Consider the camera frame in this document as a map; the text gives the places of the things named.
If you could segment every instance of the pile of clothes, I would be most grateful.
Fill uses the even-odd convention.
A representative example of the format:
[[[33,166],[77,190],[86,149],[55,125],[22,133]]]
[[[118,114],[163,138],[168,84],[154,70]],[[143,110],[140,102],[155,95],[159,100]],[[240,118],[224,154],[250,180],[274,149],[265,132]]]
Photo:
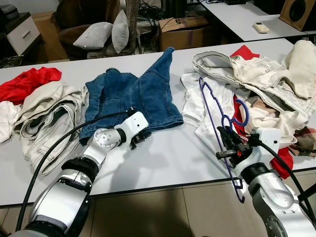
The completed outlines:
[[[89,105],[85,120],[123,112],[131,107],[145,116],[153,132],[183,124],[172,103],[169,68],[173,48],[139,78],[131,73],[107,69],[106,73],[75,88],[59,81],[56,68],[31,69],[0,85],[0,143],[13,132],[19,134],[24,159],[36,170],[48,149],[67,132],[78,126],[83,116],[86,95]],[[68,158],[79,142],[83,145],[99,128],[121,124],[127,115],[113,116],[85,126],[64,139],[48,156],[40,174],[47,175]]]
[[[195,134],[216,153],[220,151],[215,132],[205,107],[199,78],[213,89],[224,114],[244,121],[245,111],[236,99],[243,100],[249,110],[248,125],[234,124],[234,131],[245,136],[258,127],[274,127],[282,131],[279,155],[293,168],[296,156],[315,156],[316,133],[306,127],[316,109],[316,47],[300,40],[282,63],[259,58],[246,46],[230,57],[219,52],[205,52],[193,58],[194,73],[184,74],[181,82],[187,89],[182,115],[184,121],[197,127]],[[205,91],[208,109],[216,126],[221,113]],[[276,159],[271,165],[286,178],[288,173]]]

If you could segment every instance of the blue denim jacket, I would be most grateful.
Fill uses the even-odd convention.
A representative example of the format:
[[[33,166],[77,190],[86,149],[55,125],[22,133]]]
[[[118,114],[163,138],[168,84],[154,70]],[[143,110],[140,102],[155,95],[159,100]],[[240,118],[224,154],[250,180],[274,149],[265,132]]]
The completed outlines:
[[[167,48],[163,55],[140,78],[131,73],[120,73],[109,68],[105,74],[87,82],[89,106],[85,120],[122,112],[133,107],[145,116],[148,132],[171,128],[183,124],[177,107],[172,104],[169,69],[174,48]],[[85,126],[80,133],[80,142],[87,140],[99,128],[121,124],[127,115],[109,117]]]

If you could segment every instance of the remote control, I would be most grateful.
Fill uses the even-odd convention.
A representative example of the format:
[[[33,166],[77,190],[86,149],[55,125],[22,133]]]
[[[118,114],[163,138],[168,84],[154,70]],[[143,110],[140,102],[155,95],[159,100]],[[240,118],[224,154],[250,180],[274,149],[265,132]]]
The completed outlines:
[[[262,22],[256,22],[253,24],[253,26],[259,33],[267,33],[270,31],[268,27],[266,27]]]

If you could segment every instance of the tile floor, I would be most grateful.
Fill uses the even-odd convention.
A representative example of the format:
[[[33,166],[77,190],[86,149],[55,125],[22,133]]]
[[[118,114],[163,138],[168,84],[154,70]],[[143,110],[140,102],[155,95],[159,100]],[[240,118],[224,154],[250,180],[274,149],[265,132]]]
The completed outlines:
[[[296,176],[304,189],[316,182],[316,171]],[[246,189],[244,195],[241,204],[224,182],[94,199],[80,237],[267,237]],[[316,195],[310,202],[316,212]],[[1,230],[14,232],[19,210],[0,209]]]

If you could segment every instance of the white table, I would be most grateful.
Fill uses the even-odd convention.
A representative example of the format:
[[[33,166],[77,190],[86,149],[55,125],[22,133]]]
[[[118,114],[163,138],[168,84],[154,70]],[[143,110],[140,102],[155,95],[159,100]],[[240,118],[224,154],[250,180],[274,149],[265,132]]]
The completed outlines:
[[[316,31],[301,32],[280,20],[279,15],[269,15],[256,7],[253,3],[227,5],[226,3],[201,3],[216,18],[225,24],[243,41],[267,40],[292,36],[308,36]],[[253,26],[255,22],[262,22],[270,32],[259,33]]]
[[[253,52],[281,61],[293,45],[285,39],[273,39],[245,43]],[[174,104],[182,111],[186,90],[180,76],[192,72],[192,58],[209,50],[232,54],[243,44],[228,44],[205,48],[177,50],[173,53],[170,68],[170,86]],[[95,79],[107,68],[142,75],[162,53],[142,54],[115,58],[102,58],[73,62],[51,63],[0,70],[0,83],[13,79],[21,72],[42,66],[56,67],[62,71],[62,81],[81,87]],[[128,192],[156,189],[166,186],[182,186],[201,182],[222,181],[229,178],[224,165],[193,134],[195,127],[184,124],[173,129],[154,132],[137,149],[112,150],[96,178],[91,194]],[[315,168],[315,158],[295,158],[294,169]],[[39,177],[29,202],[34,202],[43,189],[60,172],[55,169],[46,177]],[[22,156],[19,137],[14,135],[0,144],[0,206],[22,203],[31,179],[29,164]]]

